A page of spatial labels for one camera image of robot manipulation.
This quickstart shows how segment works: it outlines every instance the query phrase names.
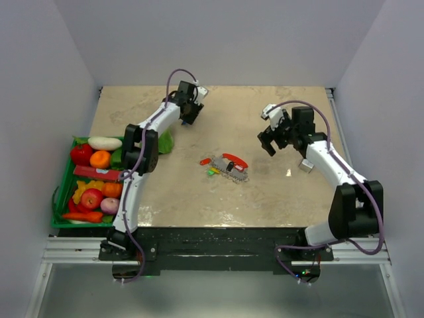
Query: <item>wooden tabletop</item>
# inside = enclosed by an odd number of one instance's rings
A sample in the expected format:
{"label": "wooden tabletop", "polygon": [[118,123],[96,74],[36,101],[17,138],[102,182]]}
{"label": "wooden tabletop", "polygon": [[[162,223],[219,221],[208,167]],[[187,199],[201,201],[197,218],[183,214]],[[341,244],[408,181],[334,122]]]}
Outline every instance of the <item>wooden tabletop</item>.
{"label": "wooden tabletop", "polygon": [[[260,118],[269,103],[308,101],[328,118],[335,148],[343,153],[323,87],[210,86],[194,125],[170,127],[171,154],[161,155],[147,181],[138,211],[139,226],[303,227],[324,221],[333,190],[317,169],[298,168],[301,155],[288,146],[274,157],[257,139],[268,122]],[[125,127],[151,115],[165,96],[164,86],[104,87],[91,136],[123,136]],[[315,115],[317,131],[324,122]],[[234,154],[248,163],[248,182],[208,176],[199,161]]]}

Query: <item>green crate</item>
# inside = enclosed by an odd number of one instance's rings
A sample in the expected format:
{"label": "green crate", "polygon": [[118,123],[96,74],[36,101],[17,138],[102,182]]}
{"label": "green crate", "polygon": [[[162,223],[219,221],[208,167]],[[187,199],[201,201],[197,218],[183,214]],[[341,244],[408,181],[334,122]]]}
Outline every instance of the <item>green crate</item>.
{"label": "green crate", "polygon": [[[117,139],[120,139],[121,141],[124,140],[123,137],[114,137]],[[72,143],[72,146],[70,150],[76,146],[76,141]],[[50,222],[51,226],[58,229],[71,229],[71,228],[78,228],[78,227],[111,227],[112,223],[73,223],[69,220],[66,220],[62,217],[62,214],[68,213],[68,201],[73,196],[76,188],[77,188],[77,181],[81,180],[84,182],[89,182],[91,179],[81,176],[75,176],[74,175],[74,169],[75,164],[72,162],[71,157],[68,157],[68,161],[66,162],[66,169],[64,176],[62,178],[62,183],[60,184],[60,187],[56,189],[52,196],[52,210],[53,210],[53,216],[52,220]]]}

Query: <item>robotic arm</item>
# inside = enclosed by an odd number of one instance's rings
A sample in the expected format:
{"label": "robotic arm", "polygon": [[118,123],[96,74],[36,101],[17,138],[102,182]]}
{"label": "robotic arm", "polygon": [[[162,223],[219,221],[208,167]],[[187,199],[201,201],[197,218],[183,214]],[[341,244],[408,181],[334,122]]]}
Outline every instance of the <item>robotic arm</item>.
{"label": "robotic arm", "polygon": [[[131,171],[124,177],[119,210],[107,240],[101,244],[103,250],[112,249],[123,258],[133,255],[134,244],[131,244],[127,232],[137,230],[143,188],[158,163],[158,139],[178,119],[193,124],[203,108],[202,101],[207,93],[204,87],[181,81],[178,90],[168,97],[168,102],[164,99],[147,120],[137,125],[129,124],[125,129],[121,159],[125,169]],[[141,148],[134,145],[140,142]]]}
{"label": "robotic arm", "polygon": [[[382,185],[377,181],[368,181],[354,171],[327,140],[327,135],[315,132],[314,109],[293,107],[290,117],[285,109],[269,104],[261,117],[270,120],[270,126],[258,135],[262,148],[269,155],[276,153],[271,145],[273,141],[279,149],[293,145],[323,173],[335,189],[328,220],[300,230],[300,245],[319,246],[379,232],[377,213],[382,216]],[[371,193],[380,212],[374,210],[361,185]]]}

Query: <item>vegetable pile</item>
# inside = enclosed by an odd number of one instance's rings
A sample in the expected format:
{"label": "vegetable pile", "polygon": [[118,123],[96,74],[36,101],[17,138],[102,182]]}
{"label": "vegetable pile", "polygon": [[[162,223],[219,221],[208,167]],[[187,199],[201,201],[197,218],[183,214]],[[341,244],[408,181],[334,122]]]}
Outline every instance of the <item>vegetable pile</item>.
{"label": "vegetable pile", "polygon": [[[78,166],[97,169],[123,170],[122,142],[117,138],[74,137],[77,144],[71,150],[71,161]],[[68,213],[62,217],[69,221],[111,223],[118,213],[123,185],[119,182],[78,180],[76,190],[68,201]]]}

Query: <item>yellow bell pepper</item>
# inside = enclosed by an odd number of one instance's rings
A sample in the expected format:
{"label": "yellow bell pepper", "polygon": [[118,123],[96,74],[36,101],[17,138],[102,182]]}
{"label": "yellow bell pepper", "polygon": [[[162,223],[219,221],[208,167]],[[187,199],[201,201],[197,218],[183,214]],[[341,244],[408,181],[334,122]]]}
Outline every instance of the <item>yellow bell pepper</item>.
{"label": "yellow bell pepper", "polygon": [[103,181],[95,181],[95,180],[91,180],[88,184],[85,183],[84,181],[77,181],[78,188],[77,190],[75,190],[75,193],[72,196],[74,203],[78,204],[81,201],[81,196],[85,190],[94,188],[101,191],[101,188],[103,187],[104,184],[105,182]]}

